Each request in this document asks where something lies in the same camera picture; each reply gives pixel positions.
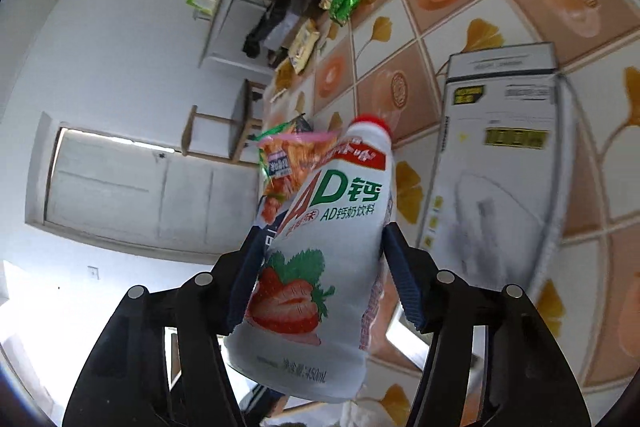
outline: silver screw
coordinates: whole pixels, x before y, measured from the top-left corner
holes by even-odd
[[[513,297],[514,299],[519,299],[520,297],[522,297],[522,288],[520,288],[520,286],[510,284],[507,286],[507,295]]]
[[[450,271],[440,270],[436,275],[436,279],[443,284],[451,284],[454,280],[456,280],[456,276],[453,275]]]
[[[211,281],[213,280],[213,277],[211,276],[210,273],[198,273],[196,275],[196,284],[198,286],[206,286],[207,284],[209,284]]]
[[[130,299],[137,299],[138,297],[142,297],[142,294],[145,292],[145,289],[142,286],[133,286],[129,288],[127,295]]]

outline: wall socket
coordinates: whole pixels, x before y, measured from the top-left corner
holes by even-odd
[[[87,270],[89,270],[90,279],[95,279],[97,281],[100,280],[100,274],[98,273],[98,269],[95,266],[87,266]]]

